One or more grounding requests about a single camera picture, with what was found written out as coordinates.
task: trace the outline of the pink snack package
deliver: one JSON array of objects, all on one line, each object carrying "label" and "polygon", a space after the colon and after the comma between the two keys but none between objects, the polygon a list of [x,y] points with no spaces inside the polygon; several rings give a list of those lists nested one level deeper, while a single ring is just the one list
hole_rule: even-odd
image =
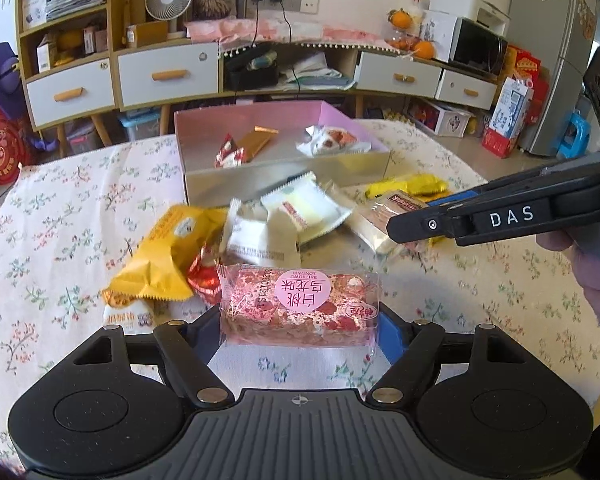
[{"label": "pink snack package", "polygon": [[374,346],[379,277],[373,272],[221,267],[220,324],[231,344]]}]

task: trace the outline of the plastic bin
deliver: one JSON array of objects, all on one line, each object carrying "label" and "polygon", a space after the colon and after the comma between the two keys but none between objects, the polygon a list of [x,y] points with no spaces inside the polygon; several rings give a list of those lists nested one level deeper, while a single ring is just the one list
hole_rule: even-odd
[{"label": "plastic bin", "polygon": [[92,152],[103,147],[100,136],[91,120],[79,124],[75,130],[66,136],[66,140],[74,155]]},{"label": "plastic bin", "polygon": [[157,137],[160,133],[160,111],[154,108],[146,108],[140,113],[139,110],[126,112],[118,115],[118,119],[126,128],[129,140]]}]

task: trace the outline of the purple hat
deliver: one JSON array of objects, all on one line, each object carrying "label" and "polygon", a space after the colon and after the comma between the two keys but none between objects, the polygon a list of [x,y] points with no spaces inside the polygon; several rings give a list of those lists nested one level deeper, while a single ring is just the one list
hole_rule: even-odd
[{"label": "purple hat", "polygon": [[13,68],[18,62],[9,43],[0,43],[0,110],[10,120],[17,120],[27,113],[20,71]]}]

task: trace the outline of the hand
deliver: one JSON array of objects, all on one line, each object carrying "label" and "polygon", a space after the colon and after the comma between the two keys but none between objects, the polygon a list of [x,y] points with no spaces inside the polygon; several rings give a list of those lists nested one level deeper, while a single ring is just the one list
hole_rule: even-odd
[{"label": "hand", "polygon": [[[564,231],[536,235],[536,242],[550,251],[563,251],[573,245],[573,239]],[[600,321],[600,259],[583,253],[577,246],[570,259],[573,275]]]}]

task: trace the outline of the microwave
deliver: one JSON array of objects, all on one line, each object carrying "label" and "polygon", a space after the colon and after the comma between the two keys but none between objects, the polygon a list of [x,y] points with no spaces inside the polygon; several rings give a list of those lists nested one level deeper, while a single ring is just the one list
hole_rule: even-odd
[{"label": "microwave", "polygon": [[479,23],[426,10],[420,37],[433,43],[435,59],[481,75],[498,76],[509,43]]}]

